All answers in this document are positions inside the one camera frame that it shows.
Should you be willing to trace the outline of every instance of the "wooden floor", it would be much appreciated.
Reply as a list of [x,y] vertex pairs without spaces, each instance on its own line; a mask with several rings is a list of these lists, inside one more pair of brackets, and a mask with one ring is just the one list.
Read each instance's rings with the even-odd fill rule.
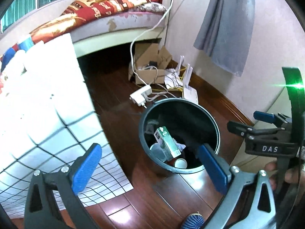
[[[124,45],[79,59],[105,134],[134,187],[87,210],[105,229],[178,229],[187,215],[197,211],[207,219],[221,195],[215,191],[206,171],[164,179],[149,168],[150,160],[138,138],[138,122],[144,108],[129,100],[129,95],[138,87],[128,81],[128,50],[129,46]],[[242,139],[228,133],[226,124],[230,119],[240,119],[221,106],[198,77],[192,78],[191,85],[198,91],[199,104],[218,123],[219,155],[230,163]],[[63,215],[68,225],[74,227],[66,211]],[[14,223],[22,228],[23,219],[15,219]]]

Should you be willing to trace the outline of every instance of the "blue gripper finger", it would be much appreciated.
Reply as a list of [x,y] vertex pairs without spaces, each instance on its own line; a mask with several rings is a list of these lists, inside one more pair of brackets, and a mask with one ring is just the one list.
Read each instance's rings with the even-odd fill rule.
[[228,185],[231,181],[230,166],[221,157],[218,157],[208,144],[198,147],[197,156],[204,165],[215,189],[225,195],[228,192]]
[[72,178],[72,190],[76,195],[85,189],[101,158],[102,148],[96,145]]
[[270,124],[273,124],[275,122],[275,116],[273,114],[255,111],[253,113],[253,117],[254,117],[254,119],[256,119],[258,121],[263,121],[263,122],[267,122]]

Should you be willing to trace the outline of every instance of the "black trash can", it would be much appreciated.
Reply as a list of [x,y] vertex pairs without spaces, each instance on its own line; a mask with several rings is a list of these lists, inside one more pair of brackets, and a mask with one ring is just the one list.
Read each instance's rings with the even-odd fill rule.
[[[157,142],[153,132],[161,126],[165,126],[178,143],[186,145],[183,152],[188,162],[187,169],[167,165],[152,154],[150,147]],[[153,161],[153,170],[165,176],[172,173],[192,174],[203,170],[204,166],[195,157],[196,148],[208,143],[218,154],[220,147],[219,128],[211,114],[203,107],[182,98],[163,99],[147,108],[139,123],[139,137],[144,151]]]

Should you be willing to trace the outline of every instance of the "human hand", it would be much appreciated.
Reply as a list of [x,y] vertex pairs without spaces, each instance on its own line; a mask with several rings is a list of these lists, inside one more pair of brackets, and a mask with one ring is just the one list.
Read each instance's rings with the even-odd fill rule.
[[[266,171],[275,171],[277,170],[277,163],[276,161],[267,163],[265,165],[264,170]],[[285,174],[285,182],[287,183],[298,183],[299,178],[299,167],[296,166],[293,169],[287,170]],[[270,177],[270,184],[273,190],[276,189],[277,183],[276,183],[276,174],[272,175]],[[305,165],[303,164],[301,167],[301,179],[300,179],[300,186],[305,186]]]

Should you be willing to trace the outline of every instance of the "grid pattern paper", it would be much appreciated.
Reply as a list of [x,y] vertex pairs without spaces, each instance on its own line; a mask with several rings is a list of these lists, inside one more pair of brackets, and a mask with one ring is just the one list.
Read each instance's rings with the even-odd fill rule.
[[[31,51],[27,57],[31,60],[39,56],[49,58],[43,64],[48,66],[55,52],[61,59],[57,59],[57,70],[62,70],[60,65],[65,64],[69,72],[57,73],[56,77],[49,73],[46,77],[44,71],[50,72],[49,69],[40,66],[39,73],[27,71],[14,82],[16,85],[9,95],[0,97],[3,104],[0,114],[4,118],[0,127],[0,142],[4,148],[0,150],[0,203],[10,218],[23,217],[34,170],[52,173],[64,165],[71,166],[92,143],[100,144],[103,154],[85,190],[78,194],[83,205],[101,203],[133,188],[94,111],[70,34],[38,50],[40,54]],[[54,191],[54,196],[59,209],[65,209],[58,191]]]

